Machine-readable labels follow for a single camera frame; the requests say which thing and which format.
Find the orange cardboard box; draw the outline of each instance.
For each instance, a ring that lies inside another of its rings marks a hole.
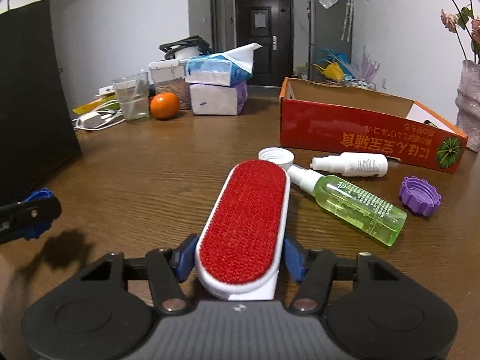
[[[286,78],[280,143],[322,152],[372,152],[454,173],[467,135],[425,105],[360,88]]]

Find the red bristle pad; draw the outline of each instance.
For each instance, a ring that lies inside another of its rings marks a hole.
[[[238,165],[200,246],[200,261],[216,280],[245,284],[271,266],[278,239],[286,175],[267,161]]]

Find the white bottle cap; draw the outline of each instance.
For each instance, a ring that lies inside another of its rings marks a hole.
[[[272,162],[279,167],[288,170],[292,166],[295,156],[287,149],[282,149],[281,147],[269,147],[258,153],[258,159]]]
[[[313,170],[324,170],[326,172],[332,172],[332,163],[330,161],[330,155],[328,157],[317,157],[311,159],[310,168]]]
[[[292,183],[298,185],[306,193],[314,196],[314,188],[318,180],[323,177],[322,174],[310,169],[304,169],[300,166],[292,165],[288,169],[287,173],[292,180]]]

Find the blue clamp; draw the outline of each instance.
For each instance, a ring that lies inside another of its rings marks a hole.
[[[42,190],[38,192],[32,193],[27,199],[25,199],[23,202],[24,203],[29,203],[33,202],[35,200],[43,200],[43,199],[49,199],[53,196],[53,192],[49,191],[47,188],[43,188]],[[38,239],[43,233],[45,233],[47,230],[50,230],[52,227],[51,222],[42,222],[39,223],[38,225],[34,226],[29,226],[26,227],[22,230],[19,231],[19,234],[27,241],[31,239]]]
[[[191,270],[195,266],[195,248],[200,237],[196,234],[191,234],[182,244],[174,249],[170,266],[179,283],[183,283],[190,276]]]
[[[285,234],[283,256],[286,268],[293,280],[301,283],[308,273],[308,269],[305,267],[308,262],[308,252],[296,240]]]

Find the purple bottle cap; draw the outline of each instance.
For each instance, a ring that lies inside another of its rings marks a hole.
[[[400,198],[412,212],[423,216],[431,216],[442,200],[437,188],[431,186],[427,180],[420,180],[415,176],[405,177],[400,188]]]

